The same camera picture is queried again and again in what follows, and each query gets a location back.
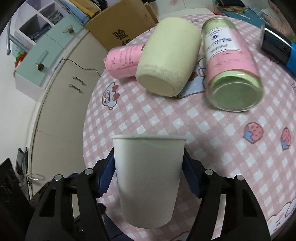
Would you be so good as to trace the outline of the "hanging clothes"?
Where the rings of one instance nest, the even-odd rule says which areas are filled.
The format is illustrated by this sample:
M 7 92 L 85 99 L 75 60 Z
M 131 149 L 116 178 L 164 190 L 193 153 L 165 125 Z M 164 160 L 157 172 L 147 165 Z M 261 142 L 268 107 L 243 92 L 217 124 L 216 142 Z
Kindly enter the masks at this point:
M 85 25 L 94 16 L 107 9 L 107 1 L 90 0 L 61 0 L 58 1 L 67 11 L 69 11 L 81 25 Z

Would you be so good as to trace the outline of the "blue patterned mattress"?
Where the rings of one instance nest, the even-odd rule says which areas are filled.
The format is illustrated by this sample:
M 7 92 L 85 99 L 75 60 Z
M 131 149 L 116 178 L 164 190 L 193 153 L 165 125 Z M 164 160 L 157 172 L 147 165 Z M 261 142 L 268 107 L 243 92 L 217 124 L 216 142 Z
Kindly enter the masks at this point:
M 215 5 L 222 15 L 245 21 L 259 28 L 266 23 L 262 17 L 247 7 L 242 1 L 217 0 Z

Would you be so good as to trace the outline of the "teal drawer right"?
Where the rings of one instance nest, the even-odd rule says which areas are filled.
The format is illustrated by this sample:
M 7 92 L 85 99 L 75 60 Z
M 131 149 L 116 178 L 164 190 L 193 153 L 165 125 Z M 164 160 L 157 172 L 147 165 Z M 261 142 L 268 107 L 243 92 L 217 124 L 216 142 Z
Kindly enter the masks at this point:
M 74 16 L 67 15 L 46 34 L 60 46 L 65 47 L 82 28 L 83 26 Z

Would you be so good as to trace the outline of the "pink and green jar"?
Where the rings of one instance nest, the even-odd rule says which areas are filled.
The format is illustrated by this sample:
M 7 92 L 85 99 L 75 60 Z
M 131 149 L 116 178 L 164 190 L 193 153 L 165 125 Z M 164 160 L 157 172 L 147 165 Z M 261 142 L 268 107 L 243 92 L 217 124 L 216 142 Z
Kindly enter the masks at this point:
M 206 59 L 205 89 L 218 109 L 247 111 L 263 98 L 257 64 L 235 25 L 225 18 L 210 18 L 202 26 Z

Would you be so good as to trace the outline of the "brown cardboard box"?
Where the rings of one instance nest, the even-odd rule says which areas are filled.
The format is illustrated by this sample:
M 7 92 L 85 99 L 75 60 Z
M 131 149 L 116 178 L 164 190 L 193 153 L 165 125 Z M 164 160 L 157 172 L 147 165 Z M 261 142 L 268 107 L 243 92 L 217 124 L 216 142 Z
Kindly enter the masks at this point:
M 85 25 L 92 35 L 110 50 L 124 46 L 155 26 L 142 1 L 118 1 L 94 16 Z

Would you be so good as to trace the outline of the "beige low cabinet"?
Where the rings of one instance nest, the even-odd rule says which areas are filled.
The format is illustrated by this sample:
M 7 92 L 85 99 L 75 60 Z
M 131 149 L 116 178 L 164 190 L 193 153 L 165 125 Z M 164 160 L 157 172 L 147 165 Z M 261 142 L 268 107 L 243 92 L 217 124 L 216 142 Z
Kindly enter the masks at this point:
M 56 174 L 68 177 L 85 169 L 83 126 L 106 55 L 107 49 L 88 33 L 62 59 L 37 119 L 30 167 L 38 176 L 32 182 L 33 194 Z

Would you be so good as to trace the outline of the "pink checkered tablecloth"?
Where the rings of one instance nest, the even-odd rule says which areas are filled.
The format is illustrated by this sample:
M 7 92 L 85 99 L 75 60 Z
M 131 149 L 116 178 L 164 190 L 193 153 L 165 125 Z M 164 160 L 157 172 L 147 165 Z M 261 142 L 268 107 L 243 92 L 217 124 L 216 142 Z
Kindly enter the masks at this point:
M 259 105 L 243 113 L 215 109 L 202 90 L 203 64 L 193 80 L 196 92 L 177 98 L 150 94 L 134 78 L 117 80 L 104 71 L 86 112 L 84 161 L 91 168 L 106 158 L 114 135 L 182 135 L 204 167 L 245 177 L 276 237 L 295 212 L 295 79 L 261 52 L 258 27 L 232 22 L 259 68 L 264 87 Z

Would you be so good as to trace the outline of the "pink paper cup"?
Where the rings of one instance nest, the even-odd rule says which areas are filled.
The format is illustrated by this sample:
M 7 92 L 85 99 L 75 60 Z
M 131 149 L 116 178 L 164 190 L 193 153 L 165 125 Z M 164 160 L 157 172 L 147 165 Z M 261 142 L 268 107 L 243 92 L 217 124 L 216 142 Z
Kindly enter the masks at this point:
M 115 79 L 134 77 L 145 44 L 112 48 L 104 58 L 105 68 Z

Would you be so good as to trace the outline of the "cream yellow cup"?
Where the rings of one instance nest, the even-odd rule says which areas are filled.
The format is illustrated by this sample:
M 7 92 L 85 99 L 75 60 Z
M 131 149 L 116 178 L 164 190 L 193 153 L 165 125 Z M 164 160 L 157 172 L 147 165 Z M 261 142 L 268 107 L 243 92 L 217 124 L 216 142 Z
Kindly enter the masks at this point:
M 189 20 L 161 20 L 146 42 L 137 66 L 137 82 L 151 93 L 174 97 L 195 68 L 202 34 Z

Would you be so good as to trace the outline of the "black and blue cup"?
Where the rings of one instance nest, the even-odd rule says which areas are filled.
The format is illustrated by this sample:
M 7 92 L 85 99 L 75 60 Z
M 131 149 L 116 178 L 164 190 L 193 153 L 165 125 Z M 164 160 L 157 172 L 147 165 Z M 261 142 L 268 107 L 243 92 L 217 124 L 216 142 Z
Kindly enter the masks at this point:
M 260 47 L 295 76 L 295 43 L 269 25 L 261 26 Z

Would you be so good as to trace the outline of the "purple stair shelf unit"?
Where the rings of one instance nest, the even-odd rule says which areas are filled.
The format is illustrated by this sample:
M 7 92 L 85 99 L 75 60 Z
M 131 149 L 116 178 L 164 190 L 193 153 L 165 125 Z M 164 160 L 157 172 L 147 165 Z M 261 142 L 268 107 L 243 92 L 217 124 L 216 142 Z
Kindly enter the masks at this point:
M 41 37 L 54 27 L 62 18 L 72 15 L 58 1 L 25 1 L 17 10 L 15 31 L 11 35 L 18 39 L 29 50 L 33 48 Z M 16 89 L 26 96 L 39 100 L 48 85 L 50 76 L 54 73 L 54 65 L 65 55 L 66 49 L 83 31 L 83 28 L 65 46 L 52 63 L 45 75 L 41 86 L 37 86 L 14 71 Z M 14 43 L 10 42 L 11 54 L 16 58 L 18 52 L 24 52 Z

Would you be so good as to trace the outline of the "teal drawer left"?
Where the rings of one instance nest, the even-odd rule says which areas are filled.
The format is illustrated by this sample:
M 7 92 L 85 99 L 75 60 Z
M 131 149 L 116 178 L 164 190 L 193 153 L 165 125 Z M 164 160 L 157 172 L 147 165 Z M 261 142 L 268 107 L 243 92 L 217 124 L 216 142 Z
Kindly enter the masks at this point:
M 16 73 L 33 84 L 41 86 L 45 75 L 62 49 L 63 47 L 56 41 L 44 35 L 28 52 L 16 69 Z

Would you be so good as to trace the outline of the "white paper cup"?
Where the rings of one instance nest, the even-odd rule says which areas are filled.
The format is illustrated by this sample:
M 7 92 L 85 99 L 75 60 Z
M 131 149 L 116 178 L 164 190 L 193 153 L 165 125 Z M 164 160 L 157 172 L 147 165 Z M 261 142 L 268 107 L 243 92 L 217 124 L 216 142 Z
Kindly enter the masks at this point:
M 166 225 L 177 199 L 186 138 L 115 135 L 112 140 L 125 221 L 146 229 Z

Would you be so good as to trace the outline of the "teal drawer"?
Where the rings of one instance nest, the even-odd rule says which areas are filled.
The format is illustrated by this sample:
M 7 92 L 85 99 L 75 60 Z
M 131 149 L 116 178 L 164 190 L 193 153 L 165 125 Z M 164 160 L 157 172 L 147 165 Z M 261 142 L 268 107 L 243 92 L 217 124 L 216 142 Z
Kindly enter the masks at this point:
M 16 69 L 16 73 L 33 84 L 41 86 L 45 75 L 62 49 L 63 47 L 56 41 L 44 35 L 28 52 Z
M 82 28 L 83 26 L 74 16 L 67 15 L 46 34 L 60 46 L 65 47 Z

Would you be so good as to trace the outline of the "red strawberry plush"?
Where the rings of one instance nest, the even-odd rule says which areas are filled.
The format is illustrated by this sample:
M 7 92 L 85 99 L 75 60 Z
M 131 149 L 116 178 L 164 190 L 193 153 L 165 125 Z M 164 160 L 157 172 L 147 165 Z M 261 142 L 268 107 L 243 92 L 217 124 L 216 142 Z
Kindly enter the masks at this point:
M 18 52 L 16 55 L 16 61 L 15 61 L 15 68 L 17 68 L 20 63 L 24 60 L 26 57 L 27 53 L 26 52 Z

